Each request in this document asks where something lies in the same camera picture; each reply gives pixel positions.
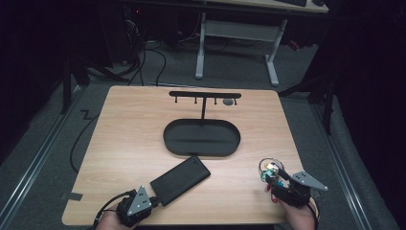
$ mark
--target desk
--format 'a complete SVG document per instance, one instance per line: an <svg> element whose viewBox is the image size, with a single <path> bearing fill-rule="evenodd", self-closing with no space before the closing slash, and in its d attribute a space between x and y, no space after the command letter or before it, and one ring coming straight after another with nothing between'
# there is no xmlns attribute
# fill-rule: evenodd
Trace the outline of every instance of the desk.
<svg viewBox="0 0 406 230"><path fill-rule="evenodd" d="M143 225L247 224L285 222L259 179L262 158L281 160L288 173L303 169L278 94L271 90L113 86L104 103L73 193L62 217L67 225L90 225L110 198L145 185L185 160L169 152L163 131L179 118L200 118L201 100L169 96L171 90L240 93L237 105L207 100L206 118L233 123L241 142L225 158L200 157L212 175L158 206Z"/></svg>
<svg viewBox="0 0 406 230"><path fill-rule="evenodd" d="M307 0L305 7L298 7L291 4L285 4L277 1L270 0L206 0L211 3L222 4L234 4L249 7L259 8L272 8L286 11L298 11L298 12L328 12L328 7L323 5L322 7L316 6L311 0ZM206 20L206 13L202 14L201 30L200 30L200 46L197 55L196 74L197 79L203 78L204 70L204 41L206 35L223 36L240 39L250 39L272 42L272 47L269 54L265 56L266 66L268 68L269 79L272 85L278 86L279 81L274 66L274 58L278 51L283 32L287 23L287 19L283 19L280 26L261 26L253 24L223 22L218 20Z"/></svg>

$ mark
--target black smartphone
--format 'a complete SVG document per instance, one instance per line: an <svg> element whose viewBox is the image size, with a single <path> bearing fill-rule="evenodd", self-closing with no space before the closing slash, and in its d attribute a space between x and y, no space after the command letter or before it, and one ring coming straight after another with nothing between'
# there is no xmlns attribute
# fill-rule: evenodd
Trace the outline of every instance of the black smartphone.
<svg viewBox="0 0 406 230"><path fill-rule="evenodd" d="M150 185L166 206L187 190L210 176L210 171L197 156L191 156L173 169L152 180Z"/></svg>

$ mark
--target human hand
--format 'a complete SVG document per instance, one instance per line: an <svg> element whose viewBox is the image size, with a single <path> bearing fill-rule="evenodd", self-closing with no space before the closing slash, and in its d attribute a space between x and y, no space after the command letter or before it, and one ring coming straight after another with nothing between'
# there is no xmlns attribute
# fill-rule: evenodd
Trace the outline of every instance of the human hand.
<svg viewBox="0 0 406 230"><path fill-rule="evenodd" d="M315 218L313 213L307 206L294 207L288 205L286 202L278 199L276 196L271 195L272 201L274 203L279 203L284 209L286 214L286 220L294 230L314 230L315 229ZM312 210L316 212L316 208L313 203L309 203Z"/></svg>
<svg viewBox="0 0 406 230"><path fill-rule="evenodd" d="M136 223L131 228L122 225L119 216L116 214L118 206L118 204L115 204L103 212L96 230L132 230L138 225Z"/></svg>

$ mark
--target wooden table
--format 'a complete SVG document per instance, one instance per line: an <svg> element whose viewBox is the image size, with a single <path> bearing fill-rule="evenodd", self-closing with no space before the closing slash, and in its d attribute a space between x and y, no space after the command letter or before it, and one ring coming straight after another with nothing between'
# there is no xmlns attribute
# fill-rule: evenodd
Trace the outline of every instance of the wooden table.
<svg viewBox="0 0 406 230"><path fill-rule="evenodd" d="M200 118L201 100L169 96L171 90L240 93L237 105L207 100L206 118L227 120L240 132L235 153L200 157L212 175L175 199L152 210L144 225L252 224L285 222L259 179L259 161L281 160L288 173L303 169L278 94L271 90L113 86L80 167L62 217L67 225L90 225L113 196L145 185L185 160L169 152L163 131L179 118Z"/></svg>

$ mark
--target black cord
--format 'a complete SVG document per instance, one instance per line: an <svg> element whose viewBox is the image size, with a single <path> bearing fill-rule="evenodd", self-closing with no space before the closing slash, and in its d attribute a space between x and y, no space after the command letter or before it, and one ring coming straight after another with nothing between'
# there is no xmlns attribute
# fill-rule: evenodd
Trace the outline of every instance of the black cord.
<svg viewBox="0 0 406 230"><path fill-rule="evenodd" d="M142 70L143 67L144 67L144 64L146 63L146 47L145 47L145 46L144 46L144 48L143 48L143 54L144 54L144 56L143 56L143 62L141 63L140 68L138 68L137 72L135 72L135 74L131 77L131 79L128 81L128 84L127 84L127 85L130 85L130 84L132 83L132 81L134 80L135 76L137 76L137 74L138 74L139 72L141 72L141 70ZM142 77L142 76L141 76L141 85L144 86L144 80L143 80L143 77Z"/></svg>
<svg viewBox="0 0 406 230"><path fill-rule="evenodd" d="M317 230L319 228L319 219L317 218L316 212L313 210L313 208L310 206L310 204L307 203L306 206L310 210L311 214L313 215L314 229Z"/></svg>
<svg viewBox="0 0 406 230"><path fill-rule="evenodd" d="M107 203L105 203L105 204L101 207L101 209L99 210L99 212L96 214L95 220L93 221L93 229L95 230L96 227L98 226L99 220L101 219L102 213L103 213L104 211L114 211L114 210L108 210L108 209L106 210L106 209L105 209L105 208L106 208L108 205L110 205L114 200L116 200L116 199L118 199L118 198L121 198L121 197L123 197L123 196L135 196L136 194L137 194L137 192L136 192L135 190L131 190L131 191L122 193L122 194L120 194L120 195L116 195L116 196L114 196L113 198L111 198L110 200L108 200Z"/></svg>
<svg viewBox="0 0 406 230"><path fill-rule="evenodd" d="M158 80L159 80L159 78L161 77L162 72L164 72L165 67L167 66L167 58L166 58L161 52L158 52L158 51L155 51L155 50L147 50L147 51L154 52L154 53L156 53L156 54L162 56L162 58L164 58L164 66L162 67L161 72L159 72L158 76L157 76L156 79L155 79L155 86L158 87L158 85L159 85L159 84L158 84Z"/></svg>
<svg viewBox="0 0 406 230"><path fill-rule="evenodd" d="M74 165L74 161L73 161L73 154L74 154L74 150L75 150L75 146L77 145L81 135L84 133L84 131L100 116L100 113L98 115L96 115L94 118L92 118L92 120L90 120L90 122L81 130L79 136L77 137L77 139L75 140L74 145L71 148L71 154L69 156L69 160L71 163L71 167L72 169L76 172L79 173L79 170L75 167Z"/></svg>

